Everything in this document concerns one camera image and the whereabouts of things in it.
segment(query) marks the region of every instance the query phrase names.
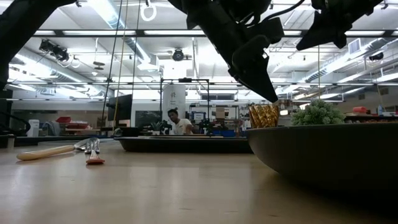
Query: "black tray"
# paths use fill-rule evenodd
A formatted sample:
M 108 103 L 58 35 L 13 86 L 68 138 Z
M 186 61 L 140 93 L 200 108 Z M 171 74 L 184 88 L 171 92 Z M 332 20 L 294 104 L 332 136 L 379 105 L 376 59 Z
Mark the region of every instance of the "black tray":
M 245 138 L 148 136 L 115 138 L 130 152 L 252 153 Z
M 325 190 L 396 192 L 398 124 L 248 130 L 255 155 L 292 180 Z

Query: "security camera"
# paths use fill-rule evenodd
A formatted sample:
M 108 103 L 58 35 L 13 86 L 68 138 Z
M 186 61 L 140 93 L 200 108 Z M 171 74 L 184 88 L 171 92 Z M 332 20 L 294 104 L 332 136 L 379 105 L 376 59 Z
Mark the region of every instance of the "security camera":
M 175 49 L 173 53 L 173 60 L 176 62 L 180 62 L 184 59 L 184 53 L 182 53 L 182 49 Z

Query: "wooden handle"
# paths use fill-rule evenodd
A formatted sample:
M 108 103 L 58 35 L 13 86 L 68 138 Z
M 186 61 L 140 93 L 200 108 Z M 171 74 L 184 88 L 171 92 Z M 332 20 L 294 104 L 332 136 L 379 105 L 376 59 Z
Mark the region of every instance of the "wooden handle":
M 17 158 L 23 161 L 33 160 L 33 159 L 41 159 L 47 156 L 52 156 L 56 154 L 61 154 L 64 152 L 72 152 L 75 149 L 74 146 L 60 146 L 54 147 L 51 149 L 44 149 L 33 152 L 23 152 L 17 155 Z

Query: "white column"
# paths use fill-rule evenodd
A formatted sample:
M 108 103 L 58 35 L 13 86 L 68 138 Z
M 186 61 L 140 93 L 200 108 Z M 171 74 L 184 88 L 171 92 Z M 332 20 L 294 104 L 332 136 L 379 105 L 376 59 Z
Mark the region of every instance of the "white column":
M 178 117 L 185 118 L 185 85 L 166 86 L 163 90 L 162 119 L 169 121 L 167 112 L 177 109 Z

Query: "cardboard box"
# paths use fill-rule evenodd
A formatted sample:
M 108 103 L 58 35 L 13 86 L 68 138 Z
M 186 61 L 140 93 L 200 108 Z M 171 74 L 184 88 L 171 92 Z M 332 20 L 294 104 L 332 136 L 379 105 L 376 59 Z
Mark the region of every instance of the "cardboard box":
M 220 112 L 220 113 L 221 113 L 221 112 L 224 113 L 224 112 L 225 112 L 225 108 L 216 108 L 216 112 L 217 112 L 217 113 L 219 113 L 219 112 Z
M 216 112 L 216 118 L 225 119 L 225 112 L 224 111 L 222 111 L 222 112 L 217 111 Z

